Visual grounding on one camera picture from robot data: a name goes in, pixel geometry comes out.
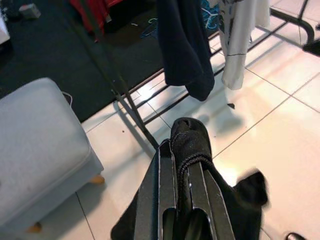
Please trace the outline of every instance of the black rug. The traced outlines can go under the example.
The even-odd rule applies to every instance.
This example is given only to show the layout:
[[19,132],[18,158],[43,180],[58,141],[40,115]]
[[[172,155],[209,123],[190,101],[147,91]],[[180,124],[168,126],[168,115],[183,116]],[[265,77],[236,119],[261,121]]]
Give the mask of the black rug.
[[[162,68],[158,40],[153,36],[141,38],[150,25],[148,21],[157,17],[155,1],[123,0],[110,9],[112,21],[105,26],[105,39],[129,88]],[[72,109],[83,122],[115,96],[65,14],[75,20],[95,57],[105,60],[101,45],[94,43],[94,36],[86,32],[81,16],[68,0],[62,3],[65,12],[54,0],[15,0],[15,10],[28,3],[35,3],[41,16],[7,24],[13,49],[0,54],[0,98],[35,79],[48,77],[72,95]]]

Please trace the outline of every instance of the white tile floor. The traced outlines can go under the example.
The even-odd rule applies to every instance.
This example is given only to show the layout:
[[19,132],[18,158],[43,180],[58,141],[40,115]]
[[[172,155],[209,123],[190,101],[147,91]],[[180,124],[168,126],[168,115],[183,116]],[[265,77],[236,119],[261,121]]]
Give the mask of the white tile floor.
[[[298,14],[296,5],[302,0],[288,1],[292,0],[272,4]],[[314,24],[320,22],[318,1],[311,0],[307,11]],[[271,21],[270,30],[281,24],[274,17]],[[254,39],[263,34],[256,29]],[[299,28],[289,24],[247,55],[242,89],[226,89],[218,75],[207,101],[187,97],[147,126],[160,142],[169,137],[176,118],[203,121],[213,162],[231,185],[247,170],[259,168],[268,181],[270,198],[262,240],[283,239],[288,231],[320,239],[320,58],[291,43],[301,43],[301,36]],[[213,39],[210,46],[218,49],[219,41]],[[223,62],[220,53],[211,59],[214,69]],[[164,84],[162,74],[132,97],[138,103]],[[149,118],[185,91],[169,87],[139,109],[141,116]],[[235,109],[227,103],[234,103]],[[83,187],[43,219],[41,234],[22,234],[15,240],[110,239],[111,228],[132,200],[155,151],[115,104],[89,118],[83,127],[103,163],[105,186]]]

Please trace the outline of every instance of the wooden ottoman leg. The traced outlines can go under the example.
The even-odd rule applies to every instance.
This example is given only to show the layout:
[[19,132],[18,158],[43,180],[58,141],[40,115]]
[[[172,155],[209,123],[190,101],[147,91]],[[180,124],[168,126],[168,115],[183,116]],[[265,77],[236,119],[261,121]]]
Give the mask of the wooden ottoman leg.
[[36,234],[36,233],[40,233],[40,232],[41,232],[41,229],[42,229],[41,224],[40,224],[39,222],[37,222],[35,225],[29,227],[26,232],[27,232],[27,233],[34,233],[34,234]]
[[90,180],[90,183],[92,184],[104,184],[105,183],[105,178],[101,176],[100,174],[95,176]]

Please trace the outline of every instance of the red clothing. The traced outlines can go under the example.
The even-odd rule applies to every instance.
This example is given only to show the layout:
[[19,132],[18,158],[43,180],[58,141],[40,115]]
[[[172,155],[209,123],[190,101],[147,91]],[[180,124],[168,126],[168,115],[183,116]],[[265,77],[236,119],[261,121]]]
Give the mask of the red clothing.
[[[92,32],[93,27],[91,26],[89,19],[86,15],[86,11],[83,9],[80,0],[69,0],[70,4],[75,7],[75,9],[81,14],[83,25],[88,32]],[[102,33],[104,33],[104,25],[106,22],[106,17],[108,16],[110,10],[109,7],[120,2],[119,0],[86,0],[87,5],[91,12],[93,13],[96,22],[99,25]]]

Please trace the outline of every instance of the metal rack frame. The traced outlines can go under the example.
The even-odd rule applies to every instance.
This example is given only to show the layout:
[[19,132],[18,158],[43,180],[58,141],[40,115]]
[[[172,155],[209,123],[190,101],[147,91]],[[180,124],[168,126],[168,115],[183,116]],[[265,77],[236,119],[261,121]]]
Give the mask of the metal rack frame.
[[[276,17],[276,18],[284,20],[284,23],[279,25],[273,31],[268,32],[267,35],[259,38],[256,42],[254,42],[248,48],[248,52],[250,52],[256,46],[261,44],[263,41],[265,41],[271,35],[275,34],[277,31],[282,29],[288,23],[292,23],[292,24],[295,24],[297,26],[302,27],[307,33],[307,44],[311,43],[314,40],[314,37],[315,37],[314,29],[312,28],[312,26],[308,22],[303,20],[303,14],[305,12],[305,9],[306,9],[308,1],[309,0],[304,0],[303,4],[301,6],[301,10],[300,10],[300,13],[299,13],[298,17],[294,17],[294,16],[288,15],[286,13],[283,13],[281,11],[278,11],[278,10],[275,10],[273,8],[270,8],[270,14],[272,16]],[[104,79],[110,84],[111,91],[114,93],[117,101],[119,101],[122,104],[124,109],[131,116],[131,118],[134,120],[135,124],[143,132],[143,134],[145,135],[146,139],[152,144],[152,146],[155,149],[157,149],[159,147],[159,144],[157,143],[157,141],[154,138],[154,136],[149,132],[149,130],[147,129],[146,125],[149,124],[150,122],[152,122],[154,119],[156,119],[159,116],[161,116],[162,114],[166,113],[170,109],[172,109],[177,104],[179,104],[181,101],[183,101],[186,97],[189,96],[189,93],[184,94],[178,100],[176,100],[175,102],[173,102],[170,105],[168,105],[165,109],[163,109],[162,111],[158,112],[156,115],[154,115],[154,116],[150,117],[149,119],[143,121],[143,119],[141,118],[141,116],[140,116],[140,114],[138,112],[138,108],[140,108],[142,105],[147,103],[149,100],[151,100],[154,97],[156,97],[158,94],[162,93],[169,86],[166,85],[166,86],[162,87],[161,89],[156,91],[152,96],[150,96],[149,98],[145,99],[144,101],[140,102],[137,105],[135,105],[135,103],[134,103],[133,99],[131,98],[130,94],[133,93],[134,91],[136,91],[137,89],[139,89],[140,87],[142,87],[144,84],[150,82],[152,79],[154,79],[155,77],[157,77],[161,73],[163,73],[164,69],[161,69],[161,70],[157,71],[156,73],[154,73],[153,75],[151,75],[150,77],[145,79],[143,82],[138,84],[136,87],[132,88],[131,90],[128,90],[128,86],[127,86],[126,82],[124,81],[124,79],[122,78],[120,72],[118,71],[117,66],[114,64],[115,61],[114,61],[113,57],[111,56],[110,51],[108,50],[108,45],[106,44],[106,42],[104,40],[104,37],[103,37],[103,34],[101,33],[101,31],[99,29],[99,26],[97,25],[97,23],[96,23],[93,15],[91,13],[91,11],[89,10],[86,1],[85,0],[80,0],[80,2],[81,2],[82,6],[83,6],[83,8],[85,10],[85,13],[87,14],[87,16],[89,18],[89,21],[91,22],[91,24],[93,26],[93,32],[95,33],[95,36],[97,37],[97,39],[99,40],[99,43],[102,46],[104,54],[106,55],[106,58],[107,58],[107,62],[101,62],[99,59],[95,58],[94,54],[91,52],[88,44],[86,44],[86,41],[83,39],[83,37],[80,34],[79,30],[75,27],[75,24],[74,24],[73,20],[70,17],[68,17],[68,14],[66,14],[66,17],[68,18],[69,22],[73,26],[73,30],[78,34],[79,38],[81,39],[81,41],[82,41],[82,43],[83,43],[88,55],[91,57],[92,61],[96,65],[96,67],[99,69],[99,71],[102,74],[102,76],[104,77]],[[213,35],[211,35],[209,37],[209,39],[212,39],[212,38],[216,37],[218,34],[219,34],[218,32],[214,33]],[[211,56],[216,55],[220,51],[221,51],[221,48],[219,48],[218,50],[213,52],[211,54]],[[216,71],[214,73],[214,76],[218,75],[223,70],[224,70],[224,67],[222,67],[221,69]]]

